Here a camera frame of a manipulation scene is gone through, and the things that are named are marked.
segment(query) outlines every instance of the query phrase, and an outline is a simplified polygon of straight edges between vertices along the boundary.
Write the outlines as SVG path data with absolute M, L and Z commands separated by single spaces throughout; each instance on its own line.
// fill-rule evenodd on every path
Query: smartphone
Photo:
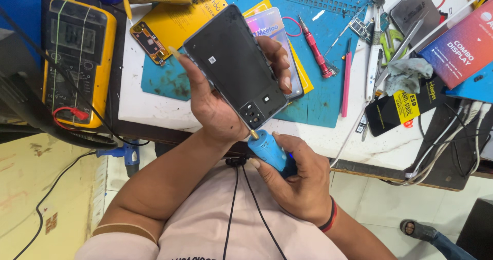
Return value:
M 293 53 L 289 46 L 286 30 L 282 17 L 280 16 L 279 9 L 277 7 L 269 8 L 265 11 L 261 11 L 253 16 L 245 18 L 246 23 L 250 27 L 254 36 L 268 36 L 273 40 L 282 43 L 282 47 L 286 49 L 287 56 L 289 58 L 289 71 L 291 71 L 291 86 L 292 93 L 287 95 L 289 102 L 296 99 L 300 99 L 305 95 L 303 86 L 301 85 L 300 75 L 296 64 L 294 62 Z
M 287 105 L 236 5 L 227 6 L 190 36 L 183 50 L 250 130 L 260 128 Z

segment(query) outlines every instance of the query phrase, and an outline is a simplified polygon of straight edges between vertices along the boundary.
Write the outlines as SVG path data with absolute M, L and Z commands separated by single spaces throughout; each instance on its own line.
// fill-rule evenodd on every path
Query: hand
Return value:
M 267 59 L 272 62 L 271 67 L 279 79 L 280 89 L 285 94 L 291 93 L 291 72 L 288 70 L 286 50 L 280 42 L 268 36 L 259 36 L 256 39 Z M 186 55 L 181 55 L 172 47 L 169 49 L 187 71 L 192 113 L 203 125 L 207 136 L 219 143 L 230 144 L 246 138 L 250 130 L 217 91 L 211 92 L 209 82 L 200 69 Z
M 315 153 L 302 139 L 273 132 L 277 144 L 289 151 L 296 161 L 298 174 L 283 179 L 271 165 L 250 159 L 277 203 L 293 216 L 320 227 L 330 219 L 330 163 Z

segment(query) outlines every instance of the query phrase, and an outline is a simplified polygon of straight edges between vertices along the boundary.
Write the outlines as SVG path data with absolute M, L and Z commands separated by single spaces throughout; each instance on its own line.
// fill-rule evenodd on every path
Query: sandal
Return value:
M 413 233 L 411 233 L 411 234 L 408 234 L 406 232 L 406 225 L 408 223 L 412 223 L 414 225 L 414 230 L 413 230 Z M 431 242 L 433 240 L 433 238 L 435 238 L 435 235 L 437 233 L 436 229 L 434 229 L 433 227 L 428 226 L 428 225 L 422 225 L 422 224 L 420 224 L 420 223 L 418 223 L 412 219 L 405 219 L 405 220 L 401 221 L 400 229 L 401 229 L 402 233 L 404 233 L 404 234 L 406 234 L 412 238 L 426 241 L 426 242 Z

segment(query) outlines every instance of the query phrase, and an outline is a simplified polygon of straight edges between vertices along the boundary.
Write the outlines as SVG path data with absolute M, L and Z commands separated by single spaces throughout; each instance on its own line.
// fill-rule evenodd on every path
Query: white table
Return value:
M 389 11 L 399 1 L 401 0 L 386 0 L 384 9 Z M 435 5 L 439 5 L 442 0 L 433 1 Z M 458 10 L 466 3 L 467 0 L 446 0 L 440 10 Z M 133 22 L 137 22 L 150 9 L 150 5 L 136 6 L 132 11 Z M 369 11 L 366 19 L 369 20 L 372 15 L 372 11 Z M 127 32 L 130 27 L 131 23 L 127 19 Z M 351 69 L 348 116 L 339 116 L 336 128 L 271 119 L 262 129 L 301 137 L 315 152 L 327 157 L 336 157 L 365 103 L 363 95 L 368 55 L 369 45 L 360 39 Z M 118 119 L 188 132 L 200 129 L 200 123 L 190 110 L 190 101 L 184 102 L 142 92 L 140 82 L 145 57 L 148 56 L 140 45 L 130 34 L 126 34 Z M 433 113 L 434 110 L 422 115 L 424 131 L 428 129 Z M 416 120 L 412 128 L 398 126 L 377 138 L 368 132 L 365 142 L 361 142 L 361 134 L 354 133 L 341 159 L 403 170 L 413 164 L 421 144 L 422 136 Z

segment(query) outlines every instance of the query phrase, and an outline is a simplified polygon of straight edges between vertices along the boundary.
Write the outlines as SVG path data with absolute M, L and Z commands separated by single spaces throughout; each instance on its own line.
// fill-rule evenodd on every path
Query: gray cloth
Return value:
M 424 59 L 402 59 L 389 63 L 385 92 L 391 96 L 398 90 L 420 93 L 419 78 L 430 79 L 433 67 Z

